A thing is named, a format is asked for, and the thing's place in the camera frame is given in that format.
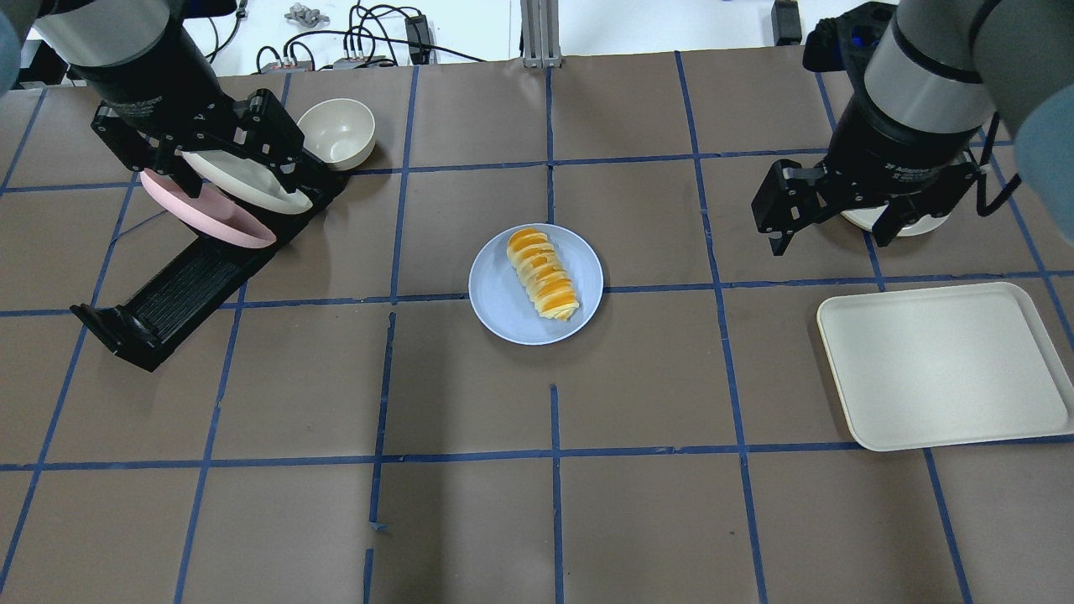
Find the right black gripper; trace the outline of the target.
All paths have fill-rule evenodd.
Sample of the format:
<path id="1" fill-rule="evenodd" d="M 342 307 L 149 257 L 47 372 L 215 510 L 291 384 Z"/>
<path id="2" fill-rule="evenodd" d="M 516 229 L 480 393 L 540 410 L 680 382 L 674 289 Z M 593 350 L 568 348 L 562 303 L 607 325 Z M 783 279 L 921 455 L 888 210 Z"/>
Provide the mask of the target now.
<path id="1" fill-rule="evenodd" d="M 751 202 L 757 231 L 782 256 L 794 234 L 834 217 L 837 207 L 884 206 L 872 225 L 888 246 L 924 216 L 945 217 L 982 175 L 970 133 L 925 133 L 896 123 L 871 101 L 850 101 L 837 123 L 827 164 L 778 159 Z"/>

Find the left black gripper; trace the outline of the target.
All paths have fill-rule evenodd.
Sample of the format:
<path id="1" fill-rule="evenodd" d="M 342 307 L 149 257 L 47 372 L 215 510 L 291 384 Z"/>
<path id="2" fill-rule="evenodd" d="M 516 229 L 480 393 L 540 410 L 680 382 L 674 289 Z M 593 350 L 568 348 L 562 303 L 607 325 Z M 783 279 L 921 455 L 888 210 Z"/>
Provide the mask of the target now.
<path id="1" fill-rule="evenodd" d="M 268 89 L 238 99 L 215 80 L 91 81 L 91 89 L 101 98 L 91 130 L 127 169 L 164 176 L 198 198 L 203 179 L 183 152 L 222 150 L 265 167 L 285 191 L 306 195 L 304 135 Z"/>

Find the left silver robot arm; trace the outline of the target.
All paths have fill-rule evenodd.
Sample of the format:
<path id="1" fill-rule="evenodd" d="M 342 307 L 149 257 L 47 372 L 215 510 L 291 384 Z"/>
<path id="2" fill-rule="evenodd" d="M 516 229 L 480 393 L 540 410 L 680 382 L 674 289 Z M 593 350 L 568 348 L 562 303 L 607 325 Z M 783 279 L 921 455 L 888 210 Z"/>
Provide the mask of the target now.
<path id="1" fill-rule="evenodd" d="M 102 99 L 97 134 L 133 171 L 173 179 L 197 196 L 202 179 L 186 154 L 224 152 L 260 164 L 285 191 L 322 195 L 334 177 L 304 148 L 276 95 L 227 95 L 169 1 L 4 1 L 3 84 L 35 29 Z"/>

